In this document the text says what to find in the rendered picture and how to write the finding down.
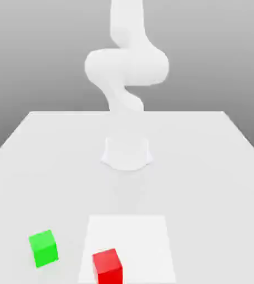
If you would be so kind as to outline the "small red cube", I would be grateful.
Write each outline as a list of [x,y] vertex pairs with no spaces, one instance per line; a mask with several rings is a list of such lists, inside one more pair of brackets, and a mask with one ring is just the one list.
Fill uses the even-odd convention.
[[123,267],[116,249],[94,253],[92,263],[96,284],[123,284]]

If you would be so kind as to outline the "small green cube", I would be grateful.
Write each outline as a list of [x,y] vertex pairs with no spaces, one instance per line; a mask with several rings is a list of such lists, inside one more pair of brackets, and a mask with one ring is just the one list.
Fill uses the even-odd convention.
[[29,243],[36,268],[59,260],[57,244],[50,229],[30,236]]

